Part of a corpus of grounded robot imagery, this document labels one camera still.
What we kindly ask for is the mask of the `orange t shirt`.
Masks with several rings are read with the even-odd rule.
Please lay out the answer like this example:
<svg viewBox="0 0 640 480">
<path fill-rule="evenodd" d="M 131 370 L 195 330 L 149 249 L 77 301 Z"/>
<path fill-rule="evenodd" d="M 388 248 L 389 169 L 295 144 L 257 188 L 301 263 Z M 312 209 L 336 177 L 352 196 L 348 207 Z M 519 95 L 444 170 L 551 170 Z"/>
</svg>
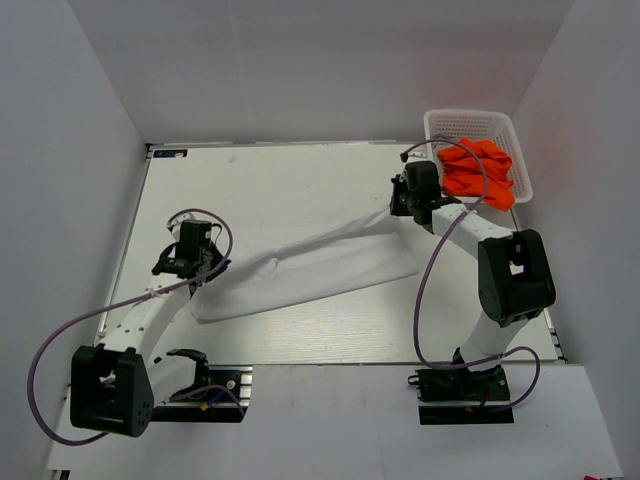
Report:
<svg viewBox="0 0 640 480">
<path fill-rule="evenodd" d="M 459 143 L 469 148 L 482 162 L 487 178 L 488 192 L 484 201 L 492 208 L 508 211 L 515 203 L 511 192 L 514 184 L 509 179 L 513 166 L 512 158 L 489 140 L 473 142 L 462 138 Z M 480 197 L 484 191 L 484 177 L 477 161 L 459 146 L 450 146 L 438 151 L 443 167 L 444 192 L 456 197 Z"/>
</svg>

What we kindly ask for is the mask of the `white t shirt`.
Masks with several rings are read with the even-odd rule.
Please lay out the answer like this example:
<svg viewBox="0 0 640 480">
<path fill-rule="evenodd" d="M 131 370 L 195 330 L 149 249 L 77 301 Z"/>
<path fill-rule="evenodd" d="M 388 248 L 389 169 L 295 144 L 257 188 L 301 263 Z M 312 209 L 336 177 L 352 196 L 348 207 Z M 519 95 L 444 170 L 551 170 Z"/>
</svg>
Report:
<svg viewBox="0 0 640 480">
<path fill-rule="evenodd" d="M 378 209 L 283 245 L 241 245 L 228 270 L 194 294 L 190 313 L 214 323 L 413 276 L 401 226 Z"/>
</svg>

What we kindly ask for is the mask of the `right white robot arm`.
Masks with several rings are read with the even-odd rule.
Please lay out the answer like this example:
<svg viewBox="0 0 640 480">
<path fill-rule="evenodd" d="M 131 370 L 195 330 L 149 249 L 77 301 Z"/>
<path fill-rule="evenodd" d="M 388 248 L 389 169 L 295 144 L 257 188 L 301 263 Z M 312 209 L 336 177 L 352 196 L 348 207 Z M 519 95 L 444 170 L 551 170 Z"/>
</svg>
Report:
<svg viewBox="0 0 640 480">
<path fill-rule="evenodd" d="M 556 289 L 542 238 L 533 229 L 514 231 L 475 212 L 475 207 L 441 193 L 438 170 L 430 161 L 408 163 L 391 179 L 390 214 L 410 217 L 439 238 L 419 285 L 414 306 L 416 355 L 437 370 L 454 370 L 453 390 L 472 399 L 488 385 L 485 371 L 500 365 L 508 347 L 523 327 L 553 305 Z M 445 243 L 452 242 L 477 261 L 480 316 L 452 361 L 433 363 L 419 346 L 422 297 L 435 260 Z"/>
</svg>

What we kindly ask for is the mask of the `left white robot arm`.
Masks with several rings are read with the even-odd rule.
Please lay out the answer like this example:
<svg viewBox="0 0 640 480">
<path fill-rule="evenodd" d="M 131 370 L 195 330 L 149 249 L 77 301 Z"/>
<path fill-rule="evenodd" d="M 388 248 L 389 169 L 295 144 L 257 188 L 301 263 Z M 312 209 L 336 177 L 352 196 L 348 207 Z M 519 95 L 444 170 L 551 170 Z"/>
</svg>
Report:
<svg viewBox="0 0 640 480">
<path fill-rule="evenodd" d="M 212 238 L 215 224 L 184 219 L 170 228 L 174 243 L 151 270 L 149 297 L 97 345 L 81 346 L 71 362 L 70 421 L 93 431 L 140 436 L 155 408 L 175 396 L 205 396 L 211 374 L 204 353 L 188 348 L 156 355 L 154 349 L 178 312 L 230 261 Z"/>
</svg>

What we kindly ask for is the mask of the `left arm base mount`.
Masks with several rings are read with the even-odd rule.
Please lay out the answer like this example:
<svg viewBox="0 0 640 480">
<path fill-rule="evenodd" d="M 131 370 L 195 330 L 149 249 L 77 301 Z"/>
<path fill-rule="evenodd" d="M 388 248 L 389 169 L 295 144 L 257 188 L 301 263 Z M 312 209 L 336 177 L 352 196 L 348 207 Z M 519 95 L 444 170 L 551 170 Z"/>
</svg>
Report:
<svg viewBox="0 0 640 480">
<path fill-rule="evenodd" d="M 210 366 L 204 379 L 154 407 L 155 423 L 239 424 L 252 390 L 252 366 Z"/>
</svg>

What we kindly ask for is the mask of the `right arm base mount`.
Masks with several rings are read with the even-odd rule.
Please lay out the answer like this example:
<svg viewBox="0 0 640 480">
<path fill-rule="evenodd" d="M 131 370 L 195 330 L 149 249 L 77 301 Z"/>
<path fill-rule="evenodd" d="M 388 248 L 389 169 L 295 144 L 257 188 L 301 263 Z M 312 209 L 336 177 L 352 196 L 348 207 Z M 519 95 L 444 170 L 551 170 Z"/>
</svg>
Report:
<svg viewBox="0 0 640 480">
<path fill-rule="evenodd" d="M 511 394 L 501 366 L 485 372 L 420 369 L 407 383 L 417 391 L 423 426 L 514 423 Z"/>
</svg>

